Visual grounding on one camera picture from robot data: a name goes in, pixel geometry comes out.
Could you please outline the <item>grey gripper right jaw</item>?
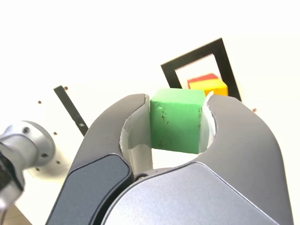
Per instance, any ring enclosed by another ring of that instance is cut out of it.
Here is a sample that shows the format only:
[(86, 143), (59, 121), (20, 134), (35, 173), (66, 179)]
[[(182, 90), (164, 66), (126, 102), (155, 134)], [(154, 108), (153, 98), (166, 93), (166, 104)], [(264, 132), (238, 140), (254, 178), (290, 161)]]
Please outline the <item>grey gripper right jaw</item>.
[(197, 157), (123, 191), (107, 225), (290, 225), (282, 154), (266, 123), (233, 97), (158, 92), (151, 145)]

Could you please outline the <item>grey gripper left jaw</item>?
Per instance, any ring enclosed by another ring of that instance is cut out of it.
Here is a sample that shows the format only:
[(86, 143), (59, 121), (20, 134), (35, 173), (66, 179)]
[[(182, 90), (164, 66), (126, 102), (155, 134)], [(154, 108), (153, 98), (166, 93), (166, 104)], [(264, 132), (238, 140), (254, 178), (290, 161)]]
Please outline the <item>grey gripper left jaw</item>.
[(99, 225), (135, 176), (153, 168), (150, 98), (133, 94), (91, 125), (47, 220), (49, 225)]

